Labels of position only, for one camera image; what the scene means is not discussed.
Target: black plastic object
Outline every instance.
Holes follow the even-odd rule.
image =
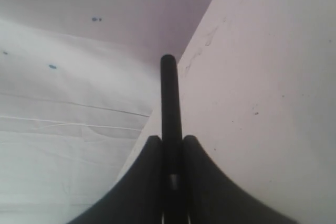
[[[294,224],[234,184],[194,136],[182,140],[177,65],[161,59],[162,141],[150,136],[125,176],[70,224]]]

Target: white surface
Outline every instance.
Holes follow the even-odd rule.
[[[64,224],[113,186],[210,1],[0,0],[0,223]]]
[[[213,0],[178,66],[184,134],[240,187],[336,223],[335,0]],[[122,176],[149,135],[158,106]]]

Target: scuff mark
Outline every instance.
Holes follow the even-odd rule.
[[[219,28],[219,26],[216,26],[215,29],[213,29],[213,30],[207,35],[208,40],[207,40],[207,42],[205,43],[205,46],[206,46],[206,47],[208,47],[208,46],[211,45],[212,40],[214,39],[215,34],[216,34],[218,28]]]
[[[203,50],[202,48],[198,48],[197,52],[194,54],[194,56],[190,59],[190,62],[188,64],[188,66],[185,68],[185,71],[184,71],[184,77],[186,77],[189,73],[189,70],[193,64],[193,61],[202,54]]]

